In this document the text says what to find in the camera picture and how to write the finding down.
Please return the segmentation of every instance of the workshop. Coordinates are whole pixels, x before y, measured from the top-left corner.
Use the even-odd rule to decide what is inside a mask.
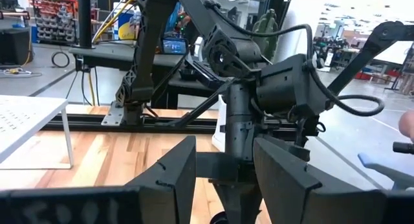
[[[0,0],[0,222],[414,223],[412,0]]]

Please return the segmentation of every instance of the black handle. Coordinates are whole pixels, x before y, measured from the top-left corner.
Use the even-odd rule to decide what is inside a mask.
[[[414,144],[394,142],[393,151],[397,153],[410,153],[414,154]]]

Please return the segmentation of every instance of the person's hand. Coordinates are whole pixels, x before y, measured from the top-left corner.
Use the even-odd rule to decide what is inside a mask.
[[[409,137],[414,142],[414,111],[406,111],[400,118],[398,123],[400,133]]]

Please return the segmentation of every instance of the white table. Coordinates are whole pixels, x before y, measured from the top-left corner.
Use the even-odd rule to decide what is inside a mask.
[[[64,98],[0,95],[0,170],[71,169],[73,153],[65,109],[67,104],[68,101]],[[22,162],[19,166],[14,164],[10,166],[3,163],[59,112],[61,112],[63,129],[65,130],[69,164],[58,163],[51,166],[46,162],[38,162],[36,165],[28,166]]]

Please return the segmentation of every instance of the wooden tabletop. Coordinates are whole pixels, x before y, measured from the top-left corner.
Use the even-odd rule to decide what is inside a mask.
[[[108,107],[67,107],[68,113],[106,114]],[[161,117],[179,117],[188,110],[155,110]],[[201,118],[217,118],[206,111]],[[71,170],[0,170],[0,189],[59,188],[124,185],[154,164],[186,135],[159,133],[72,132],[74,167]],[[197,135],[197,151],[217,151],[211,135]],[[5,162],[35,163],[42,160],[68,162],[63,132],[42,131],[20,147]],[[207,179],[195,183],[191,224],[208,224],[223,210],[214,187]],[[270,223],[264,203],[256,223]]]

